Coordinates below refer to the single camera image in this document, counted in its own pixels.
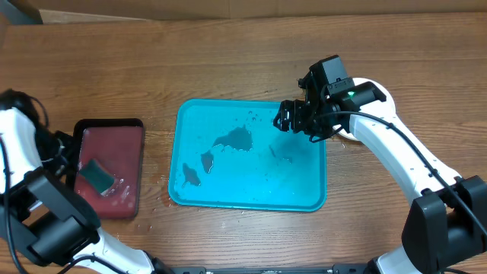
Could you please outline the green scrubbing sponge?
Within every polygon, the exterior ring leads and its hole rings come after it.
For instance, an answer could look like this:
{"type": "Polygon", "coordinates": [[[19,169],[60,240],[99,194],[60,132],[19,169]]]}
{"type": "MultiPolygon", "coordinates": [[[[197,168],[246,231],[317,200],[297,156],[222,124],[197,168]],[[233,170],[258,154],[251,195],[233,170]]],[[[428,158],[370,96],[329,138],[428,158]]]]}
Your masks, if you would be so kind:
{"type": "Polygon", "coordinates": [[[106,195],[116,182],[116,177],[96,159],[90,159],[78,172],[100,195],[106,195]]]}

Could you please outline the white plate with pink rim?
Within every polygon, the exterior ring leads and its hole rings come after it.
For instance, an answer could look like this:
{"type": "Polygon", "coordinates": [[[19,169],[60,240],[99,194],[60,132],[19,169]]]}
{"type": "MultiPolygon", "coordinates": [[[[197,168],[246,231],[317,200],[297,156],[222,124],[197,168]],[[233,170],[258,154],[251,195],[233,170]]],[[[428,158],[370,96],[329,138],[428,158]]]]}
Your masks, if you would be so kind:
{"type": "Polygon", "coordinates": [[[361,107],[360,112],[369,113],[377,116],[378,114],[390,115],[396,113],[396,105],[394,99],[392,98],[390,92],[380,83],[369,79],[369,78],[353,78],[353,83],[355,85],[364,84],[366,82],[370,82],[374,84],[379,90],[386,96],[386,100],[381,102],[379,100],[366,104],[364,107],[361,107]]]}

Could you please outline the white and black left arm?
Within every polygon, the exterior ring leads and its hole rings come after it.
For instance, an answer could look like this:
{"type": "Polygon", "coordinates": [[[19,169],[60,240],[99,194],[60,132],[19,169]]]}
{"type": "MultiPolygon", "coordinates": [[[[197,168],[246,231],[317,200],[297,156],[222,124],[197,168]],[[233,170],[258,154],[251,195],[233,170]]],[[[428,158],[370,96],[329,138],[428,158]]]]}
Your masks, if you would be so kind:
{"type": "Polygon", "coordinates": [[[93,208],[60,178],[70,164],[70,135],[41,122],[41,103],[21,91],[1,93],[1,237],[13,264],[19,256],[63,273],[79,266],[98,273],[169,273],[157,257],[107,232],[93,208]]]}

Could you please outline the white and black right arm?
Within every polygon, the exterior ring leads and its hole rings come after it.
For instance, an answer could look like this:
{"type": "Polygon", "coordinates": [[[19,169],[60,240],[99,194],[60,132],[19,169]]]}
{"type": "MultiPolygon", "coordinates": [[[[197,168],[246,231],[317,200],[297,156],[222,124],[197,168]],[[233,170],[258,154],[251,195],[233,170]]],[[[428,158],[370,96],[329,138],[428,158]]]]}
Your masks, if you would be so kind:
{"type": "Polygon", "coordinates": [[[321,142],[341,131],[374,153],[409,203],[401,245],[335,273],[445,273],[486,251],[486,184],[435,157],[396,114],[390,93],[350,77],[339,56],[313,64],[299,80],[303,100],[285,100],[273,124],[321,142]]]}

